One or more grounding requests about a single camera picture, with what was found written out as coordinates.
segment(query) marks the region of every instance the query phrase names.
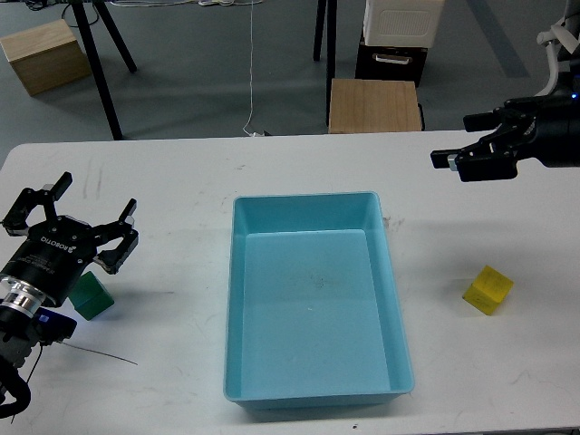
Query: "white box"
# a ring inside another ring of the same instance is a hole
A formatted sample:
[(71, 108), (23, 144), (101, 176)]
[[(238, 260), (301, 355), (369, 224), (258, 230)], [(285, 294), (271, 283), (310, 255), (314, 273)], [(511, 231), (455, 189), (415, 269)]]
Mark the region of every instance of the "white box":
[(431, 48), (445, 0), (366, 0), (364, 44)]

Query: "table surface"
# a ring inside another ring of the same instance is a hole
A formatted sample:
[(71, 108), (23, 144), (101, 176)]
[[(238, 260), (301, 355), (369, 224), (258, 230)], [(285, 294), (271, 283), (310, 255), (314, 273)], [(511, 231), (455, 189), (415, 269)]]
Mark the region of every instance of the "table surface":
[[(78, 320), (31, 380), (4, 434), (450, 433), (580, 426), (580, 169), (520, 162), (509, 181), (461, 183), (430, 151), (462, 131), (22, 145), (0, 170), (5, 212), (21, 189), (73, 184), (57, 211), (92, 225), (129, 198), (140, 244), (115, 305)], [(245, 411), (222, 393), (232, 202), (241, 195), (376, 191), (416, 385), (387, 404)], [(32, 214), (34, 223), (42, 213)], [(3, 236), (0, 263), (22, 243)], [(515, 281), (485, 316), (461, 296), (484, 265)], [(37, 350), (21, 370), (26, 376)]]

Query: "black stool leg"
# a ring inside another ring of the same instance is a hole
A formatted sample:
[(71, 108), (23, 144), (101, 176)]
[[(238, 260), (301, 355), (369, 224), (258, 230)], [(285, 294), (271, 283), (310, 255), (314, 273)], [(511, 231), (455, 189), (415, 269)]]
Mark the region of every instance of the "black stool leg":
[(337, 0), (328, 0), (326, 15), (326, 125), (330, 117), (330, 95), (336, 72), (336, 3)]
[(115, 22), (109, 13), (109, 9), (107, 9), (105, 3), (101, 2), (95, 2), (94, 7), (97, 8), (97, 12), (101, 15), (102, 21), (105, 23), (112, 40), (115, 42), (115, 45), (117, 45), (119, 53), (121, 53), (123, 60), (127, 64), (127, 68), (129, 68), (130, 72), (135, 73), (137, 71), (137, 66), (135, 65), (129, 50), (127, 49), (127, 45), (125, 45), (125, 42), (119, 33), (119, 29), (117, 29), (117, 25), (115, 25)]
[(327, 0), (318, 0), (318, 8), (316, 9), (316, 31), (314, 33), (314, 53), (313, 59), (315, 62), (320, 61), (320, 51), (323, 46), (323, 30), (324, 18), (326, 15)]
[(84, 50), (87, 52), (87, 57), (89, 58), (89, 64), (92, 69), (92, 76), (94, 77), (95, 83), (97, 84), (97, 89), (99, 90), (99, 95), (101, 96), (102, 107), (105, 110), (105, 115), (107, 115), (107, 121), (109, 122), (109, 127), (111, 128), (112, 137), (115, 140), (123, 139), (121, 132), (121, 126), (119, 125), (119, 120), (117, 119), (117, 113), (115, 113), (115, 107), (112, 104), (111, 94), (109, 93), (109, 87), (107, 86), (107, 81), (105, 79), (105, 74), (102, 71), (101, 61), (99, 60), (99, 54), (97, 53), (97, 47), (92, 39), (91, 27), (89, 26), (89, 21), (87, 20), (87, 14), (84, 12), (83, 3), (71, 3), (72, 10), (74, 11), (74, 17), (76, 18), (76, 23), (79, 26), (79, 32), (81, 33), (82, 43), (84, 44)]

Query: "wooden box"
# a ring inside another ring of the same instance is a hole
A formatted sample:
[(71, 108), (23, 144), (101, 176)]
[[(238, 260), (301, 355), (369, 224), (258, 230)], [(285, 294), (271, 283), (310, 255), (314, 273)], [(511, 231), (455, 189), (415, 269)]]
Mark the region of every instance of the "wooden box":
[(0, 44), (30, 95), (91, 74), (87, 58), (64, 20), (5, 36)]
[(420, 131), (413, 82), (334, 79), (329, 133)]

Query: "wooden block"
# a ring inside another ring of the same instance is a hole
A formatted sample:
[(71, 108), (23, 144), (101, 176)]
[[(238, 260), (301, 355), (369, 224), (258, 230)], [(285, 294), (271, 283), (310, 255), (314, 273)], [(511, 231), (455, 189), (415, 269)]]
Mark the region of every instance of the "wooden block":
[(30, 95), (91, 75), (91, 67), (64, 20), (0, 38), (6, 59)]
[(514, 282), (493, 267), (485, 266), (463, 295), (480, 312), (492, 315), (508, 295)]
[(334, 79), (329, 133), (420, 131), (413, 82)]

